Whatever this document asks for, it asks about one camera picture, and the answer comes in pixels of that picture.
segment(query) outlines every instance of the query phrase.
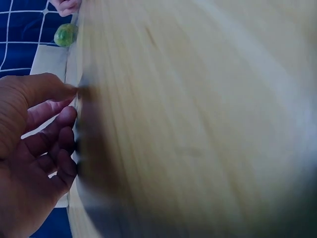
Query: light wood surface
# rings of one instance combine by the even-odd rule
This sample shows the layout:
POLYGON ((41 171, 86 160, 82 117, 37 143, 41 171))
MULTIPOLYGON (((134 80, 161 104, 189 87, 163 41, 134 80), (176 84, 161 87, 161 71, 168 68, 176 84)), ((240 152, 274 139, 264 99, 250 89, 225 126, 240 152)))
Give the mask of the light wood surface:
POLYGON ((96 136, 82 143, 89 186, 219 236, 268 235, 306 211, 316 9, 315 0, 83 1, 76 53, 83 131, 96 136))

